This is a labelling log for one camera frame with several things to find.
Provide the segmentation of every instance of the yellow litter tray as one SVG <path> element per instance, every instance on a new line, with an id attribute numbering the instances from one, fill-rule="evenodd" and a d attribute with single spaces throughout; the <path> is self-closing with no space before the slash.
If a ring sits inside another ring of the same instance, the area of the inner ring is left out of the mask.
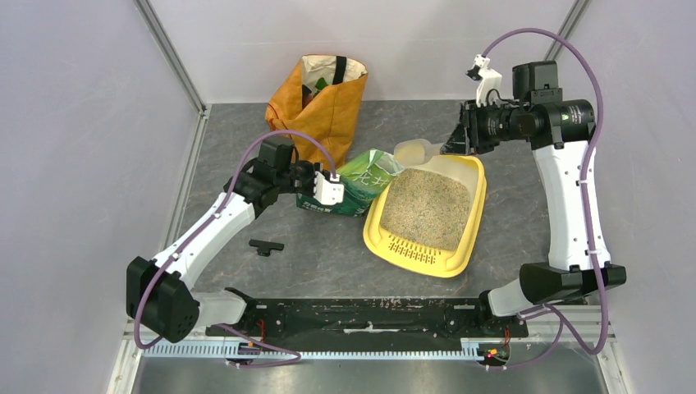
<path id="1" fill-rule="evenodd" d="M 415 273 L 434 277 L 454 277 L 459 275 L 469 263 L 474 249 L 476 235 L 483 214 L 483 201 L 486 196 L 486 177 L 483 164 L 471 156 L 438 155 L 425 164 L 410 168 L 436 172 L 459 181 L 473 196 L 470 201 L 470 214 L 464 234 L 456 250 L 440 250 L 408 241 L 381 228 L 384 203 L 389 195 L 389 186 L 372 202 L 363 229 L 363 239 L 368 249 L 382 259 L 398 267 Z"/>

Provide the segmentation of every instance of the green bag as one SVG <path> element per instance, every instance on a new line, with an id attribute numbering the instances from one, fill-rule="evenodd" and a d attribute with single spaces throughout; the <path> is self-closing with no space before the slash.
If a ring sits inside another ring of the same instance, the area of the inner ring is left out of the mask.
<path id="1" fill-rule="evenodd" d="M 296 204 L 309 211 L 362 217 L 367 213 L 372 200 L 402 171 L 403 166 L 394 156 L 381 150 L 370 149 L 337 170 L 341 176 L 341 183 L 346 187 L 342 203 L 321 205 L 316 199 L 297 195 Z"/>

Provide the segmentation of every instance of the gray table surface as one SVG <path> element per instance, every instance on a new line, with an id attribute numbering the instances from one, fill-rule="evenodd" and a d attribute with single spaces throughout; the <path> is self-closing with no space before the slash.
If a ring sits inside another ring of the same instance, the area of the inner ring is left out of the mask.
<path id="1" fill-rule="evenodd" d="M 392 152 L 405 140 L 444 142 L 456 125 L 456 101 L 365 102 L 348 158 L 376 148 Z M 210 207 L 249 144 L 268 126 L 265 104 L 214 105 L 181 231 Z M 252 297 L 477 296 L 516 278 L 522 263 L 545 261 L 546 198 L 529 146 L 503 144 L 481 157 L 488 180 L 483 219 L 469 266 L 441 279 L 405 271 L 370 253 L 363 218 L 313 213 L 283 195 L 237 234 L 195 284 L 197 291 L 233 286 Z M 260 257 L 249 239 L 285 250 Z"/>

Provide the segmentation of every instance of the white wall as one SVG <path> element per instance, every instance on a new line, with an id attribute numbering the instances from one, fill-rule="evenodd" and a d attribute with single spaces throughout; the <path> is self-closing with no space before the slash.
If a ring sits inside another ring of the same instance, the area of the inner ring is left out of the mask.
<path id="1" fill-rule="evenodd" d="M 306 53 L 364 62 L 368 100 L 471 98 L 465 71 L 477 53 L 508 30 L 557 31 L 573 0 L 151 2 L 205 101 L 262 103 Z M 512 39 L 492 53 L 493 67 L 509 76 L 550 44 Z"/>
<path id="2" fill-rule="evenodd" d="M 196 125 L 130 0 L 0 6 L 0 391 L 99 393 Z"/>
<path id="3" fill-rule="evenodd" d="M 595 1 L 571 37 L 606 103 L 598 201 L 612 259 L 628 270 L 626 285 L 608 294 L 637 393 L 693 392 L 694 16 L 689 0 Z M 569 97 L 593 97 L 572 54 L 559 69 Z"/>

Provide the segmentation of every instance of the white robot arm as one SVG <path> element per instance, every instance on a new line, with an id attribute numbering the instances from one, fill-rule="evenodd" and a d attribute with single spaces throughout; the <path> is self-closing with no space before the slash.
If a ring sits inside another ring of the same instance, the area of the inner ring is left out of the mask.
<path id="1" fill-rule="evenodd" d="M 513 71 L 512 100 L 490 92 L 500 86 L 489 60 L 478 55 L 467 75 L 479 80 L 475 100 L 462 105 L 460 123 L 442 153 L 483 154 L 503 141 L 530 143 L 547 196 L 551 224 L 548 262 L 525 263 L 513 282 L 479 297 L 488 318 L 518 314 L 542 303 L 577 299 L 597 290 L 590 254 L 598 257 L 606 288 L 625 282 L 624 267 L 611 264 L 602 238 L 594 187 L 594 153 L 587 183 L 595 249 L 589 250 L 580 194 L 580 166 L 594 129 L 594 110 L 586 100 L 562 98 L 555 62 L 532 62 Z"/>
<path id="2" fill-rule="evenodd" d="M 225 202 L 230 182 L 208 212 L 177 241 L 151 260 L 138 257 L 130 263 L 126 271 L 126 312 L 132 318 L 136 316 L 145 287 L 171 256 L 173 262 L 145 301 L 142 315 L 145 326 L 176 342 L 193 328 L 239 321 L 246 308 L 242 294 L 190 292 L 213 257 L 237 232 L 275 203 L 281 193 L 309 195 L 325 205 L 343 200 L 340 176 L 322 172 L 317 164 L 297 160 L 291 163 L 293 148 L 292 140 L 282 136 L 264 141 L 259 157 L 250 162 L 253 171 L 247 169 L 239 175 L 222 210 L 219 208 Z M 188 243 L 182 250 L 184 242 Z"/>

